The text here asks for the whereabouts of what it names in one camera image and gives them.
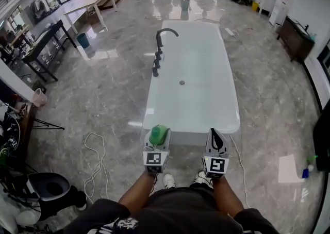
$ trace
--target gray tile floor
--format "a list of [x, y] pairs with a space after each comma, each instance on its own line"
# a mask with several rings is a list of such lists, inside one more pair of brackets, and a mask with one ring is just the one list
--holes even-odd
[[[236, 141], [246, 170], [248, 204], [280, 233], [309, 233], [323, 176], [313, 172], [302, 183], [278, 183], [278, 159], [294, 154], [301, 176], [307, 156], [314, 153], [312, 129], [319, 113], [303, 67], [290, 62], [267, 16], [259, 18], [251, 7], [229, 0], [190, 0], [188, 13], [181, 12], [180, 0], [122, 0], [118, 10], [103, 12], [107, 30], [99, 24], [86, 26], [91, 43], [87, 56], [73, 47], [64, 55], [55, 73], [59, 81], [47, 85], [48, 102], [38, 117], [64, 126], [65, 131], [34, 131], [29, 164], [39, 171], [60, 173], [83, 189], [97, 163], [97, 155], [84, 148], [84, 141], [90, 132], [100, 134], [107, 151], [109, 197], [118, 200], [143, 171], [140, 124], [156, 31], [163, 20], [206, 18], [202, 21], [220, 24], [234, 75], [241, 116], [241, 136]], [[226, 27], [239, 37], [230, 37]], [[198, 44], [198, 39], [191, 44]], [[99, 139], [91, 138], [88, 145], [103, 152]], [[200, 170], [203, 150], [172, 149], [168, 172], [179, 186], [188, 185]], [[226, 177], [245, 204], [243, 170], [234, 149], [230, 158]], [[94, 200], [106, 196], [105, 185], [105, 175], [99, 175]], [[156, 189], [161, 188], [160, 177]], [[76, 216], [74, 208], [68, 208], [48, 223], [57, 229]]]

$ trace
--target bathtub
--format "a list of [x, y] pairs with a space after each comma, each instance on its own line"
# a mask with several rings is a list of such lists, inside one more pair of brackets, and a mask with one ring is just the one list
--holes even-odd
[[142, 124], [145, 135], [158, 124], [171, 129], [171, 144], [205, 146], [210, 128], [225, 137], [240, 128], [236, 90], [216, 24], [164, 21], [159, 76], [152, 76]]

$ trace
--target wooden cabinet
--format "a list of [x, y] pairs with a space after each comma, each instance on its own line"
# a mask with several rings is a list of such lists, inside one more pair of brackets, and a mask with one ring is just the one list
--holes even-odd
[[314, 46], [311, 37], [300, 28], [300, 25], [286, 17], [277, 39], [282, 39], [288, 54], [293, 59], [305, 60]]

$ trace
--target white sneaker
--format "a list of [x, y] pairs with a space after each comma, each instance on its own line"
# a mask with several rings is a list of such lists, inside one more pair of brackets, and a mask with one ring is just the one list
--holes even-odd
[[205, 173], [204, 171], [199, 171], [198, 174], [195, 176], [195, 180], [194, 183], [205, 183], [207, 184], [209, 187], [213, 188], [213, 184], [212, 181], [208, 181], [205, 177]]
[[165, 174], [163, 182], [166, 189], [169, 189], [171, 187], [176, 187], [174, 182], [174, 177], [171, 174]]

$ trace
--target white pillar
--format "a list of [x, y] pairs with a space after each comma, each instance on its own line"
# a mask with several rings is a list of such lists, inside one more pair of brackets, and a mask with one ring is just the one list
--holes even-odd
[[0, 59], [0, 79], [20, 97], [32, 102], [34, 91], [21, 81], [14, 72]]

